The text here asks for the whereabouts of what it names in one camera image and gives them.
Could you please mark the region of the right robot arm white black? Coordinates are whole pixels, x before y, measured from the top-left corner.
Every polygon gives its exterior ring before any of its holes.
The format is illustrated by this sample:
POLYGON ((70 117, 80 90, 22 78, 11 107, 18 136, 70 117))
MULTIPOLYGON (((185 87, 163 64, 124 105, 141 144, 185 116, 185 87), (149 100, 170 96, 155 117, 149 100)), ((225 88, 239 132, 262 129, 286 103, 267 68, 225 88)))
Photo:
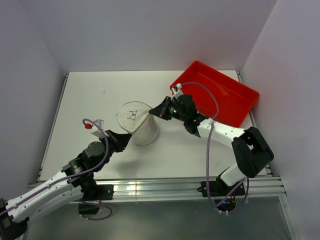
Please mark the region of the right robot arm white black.
POLYGON ((149 113, 166 121, 179 120, 188 133, 208 141, 214 140, 233 150, 235 163, 217 178, 216 189, 222 195, 229 194, 239 181, 255 178, 275 157, 256 127, 236 128, 212 120, 196 110, 191 95, 167 96, 149 113))

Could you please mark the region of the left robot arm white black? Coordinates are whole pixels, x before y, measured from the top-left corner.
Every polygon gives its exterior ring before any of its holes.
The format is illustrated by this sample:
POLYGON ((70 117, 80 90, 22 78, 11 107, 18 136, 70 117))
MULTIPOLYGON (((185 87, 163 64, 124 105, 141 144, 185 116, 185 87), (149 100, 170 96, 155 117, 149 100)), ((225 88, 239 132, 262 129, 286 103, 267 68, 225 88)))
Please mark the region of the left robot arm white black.
POLYGON ((132 135, 106 130, 76 158, 49 180, 16 198, 0 200, 0 238, 15 240, 28 223, 73 201, 88 201, 98 193, 94 173, 110 161, 112 154, 127 147, 132 135))

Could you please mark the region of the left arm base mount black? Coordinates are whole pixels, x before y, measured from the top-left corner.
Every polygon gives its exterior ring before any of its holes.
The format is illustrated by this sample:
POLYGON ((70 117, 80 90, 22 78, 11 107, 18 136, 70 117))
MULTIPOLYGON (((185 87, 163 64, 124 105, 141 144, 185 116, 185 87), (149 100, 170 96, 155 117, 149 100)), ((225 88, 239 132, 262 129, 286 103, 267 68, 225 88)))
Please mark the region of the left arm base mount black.
POLYGON ((93 193, 84 195, 82 199, 78 201, 78 213, 81 216, 93 217, 106 205, 103 201, 111 201, 114 194, 113 184, 99 184, 93 190, 93 193))

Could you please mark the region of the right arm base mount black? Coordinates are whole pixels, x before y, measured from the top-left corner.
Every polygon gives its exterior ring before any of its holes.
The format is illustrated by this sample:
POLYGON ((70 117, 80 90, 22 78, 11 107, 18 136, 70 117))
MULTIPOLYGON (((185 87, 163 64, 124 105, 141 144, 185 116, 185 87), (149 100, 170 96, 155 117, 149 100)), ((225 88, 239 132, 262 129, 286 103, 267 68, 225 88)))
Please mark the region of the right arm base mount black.
MULTIPOLYGON (((209 193, 211 198, 217 198, 222 197, 224 198, 227 194, 232 191, 233 188, 236 187, 237 184, 239 184, 240 181, 238 181, 236 184, 232 186, 226 185, 223 181, 220 180, 210 180, 209 181, 209 193)), ((202 194, 202 197, 207 198, 207 183, 206 181, 200 182, 200 187, 197 188, 197 191, 202 194)), ((236 197, 243 196, 244 199, 242 200, 242 204, 247 200, 248 194, 245 190, 244 184, 241 183, 236 189, 234 189, 231 194, 226 198, 220 205, 219 199, 215 199, 214 203, 217 209, 223 213, 230 213, 234 211, 237 208, 237 199, 236 197)))

